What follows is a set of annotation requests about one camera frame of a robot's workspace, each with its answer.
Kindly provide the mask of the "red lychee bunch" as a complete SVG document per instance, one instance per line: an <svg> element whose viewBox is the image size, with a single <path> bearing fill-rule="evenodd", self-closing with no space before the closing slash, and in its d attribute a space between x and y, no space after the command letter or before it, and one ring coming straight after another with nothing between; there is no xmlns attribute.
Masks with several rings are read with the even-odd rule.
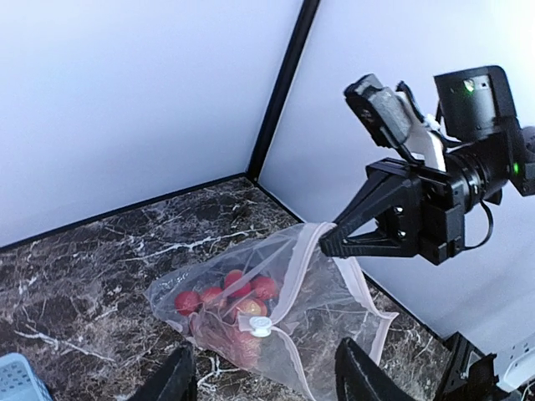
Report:
<svg viewBox="0 0 535 401"><path fill-rule="evenodd" d="M232 284L242 279L243 272L228 272L221 287L206 287L201 292L179 292L174 307L187 317L190 334L201 348L209 348L242 368L252 368L260 357L262 339L240 331L238 315L266 317L268 304L278 298L278 284L263 275L255 276L235 292L223 296Z"/></svg>

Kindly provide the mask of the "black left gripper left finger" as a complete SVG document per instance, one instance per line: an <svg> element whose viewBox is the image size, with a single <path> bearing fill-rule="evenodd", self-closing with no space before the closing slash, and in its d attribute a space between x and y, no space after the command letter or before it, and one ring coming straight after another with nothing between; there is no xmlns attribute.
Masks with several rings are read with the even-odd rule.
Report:
<svg viewBox="0 0 535 401"><path fill-rule="evenodd" d="M175 349L128 401L197 400L196 359L187 343Z"/></svg>

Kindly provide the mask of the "clear zip top bag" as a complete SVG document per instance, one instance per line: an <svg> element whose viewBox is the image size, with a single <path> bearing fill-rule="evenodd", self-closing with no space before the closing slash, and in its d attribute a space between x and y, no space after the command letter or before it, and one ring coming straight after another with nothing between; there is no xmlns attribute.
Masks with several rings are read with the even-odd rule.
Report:
<svg viewBox="0 0 535 401"><path fill-rule="evenodd" d="M352 338L378 363L395 315L375 306L356 259L322 253L319 240L330 229L329 223L297 224L263 239L244 241L202 263L177 268L148 287L151 310L201 348L190 334L188 318L176 311L175 296L221 287L234 269L242 271L243 277L223 296L257 275L271 277L278 284L278 298L268 304L268 315L240 313L237 318L240 331L262 339L260 357L252 368L236 366L310 400L333 400L334 355L342 339Z"/></svg>

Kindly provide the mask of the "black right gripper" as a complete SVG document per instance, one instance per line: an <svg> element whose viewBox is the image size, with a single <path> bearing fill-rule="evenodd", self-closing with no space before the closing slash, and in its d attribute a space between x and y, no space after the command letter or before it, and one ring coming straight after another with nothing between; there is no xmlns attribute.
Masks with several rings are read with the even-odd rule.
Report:
<svg viewBox="0 0 535 401"><path fill-rule="evenodd" d="M325 256L413 257L438 266L463 251L484 246L494 231L490 203L502 201L502 166L478 156L448 156L446 171L383 159L366 167L367 180L322 235ZM465 214L479 205L487 233L466 244ZM353 233L372 220L373 231Z"/></svg>

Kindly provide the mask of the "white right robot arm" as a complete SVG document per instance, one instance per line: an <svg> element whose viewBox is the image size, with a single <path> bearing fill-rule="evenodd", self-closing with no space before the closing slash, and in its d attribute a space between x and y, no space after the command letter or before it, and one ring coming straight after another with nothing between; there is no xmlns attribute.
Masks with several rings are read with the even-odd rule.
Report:
<svg viewBox="0 0 535 401"><path fill-rule="evenodd" d="M465 215L502 201L512 182L534 193L534 129L498 134L445 155L446 171L386 158L366 168L367 181L319 245L326 256L420 255L438 266L468 249Z"/></svg>

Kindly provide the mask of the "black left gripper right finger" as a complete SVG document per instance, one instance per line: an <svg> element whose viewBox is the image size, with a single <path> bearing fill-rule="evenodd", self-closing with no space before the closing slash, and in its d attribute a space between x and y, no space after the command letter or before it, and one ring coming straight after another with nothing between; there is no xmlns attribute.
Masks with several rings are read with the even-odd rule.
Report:
<svg viewBox="0 0 535 401"><path fill-rule="evenodd" d="M338 400L412 400L352 338L343 338L336 350L335 378Z"/></svg>

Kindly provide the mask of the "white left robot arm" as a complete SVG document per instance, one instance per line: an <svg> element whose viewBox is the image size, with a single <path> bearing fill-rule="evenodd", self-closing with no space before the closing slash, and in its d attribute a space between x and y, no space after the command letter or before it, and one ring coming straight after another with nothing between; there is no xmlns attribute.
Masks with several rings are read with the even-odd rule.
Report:
<svg viewBox="0 0 535 401"><path fill-rule="evenodd" d="M453 354L435 400L520 400L534 379L534 337L469 364L476 348L460 333L448 339ZM335 354L338 400L411 400L355 341L344 338ZM130 396L131 400L196 400L196 360L191 345L178 347Z"/></svg>

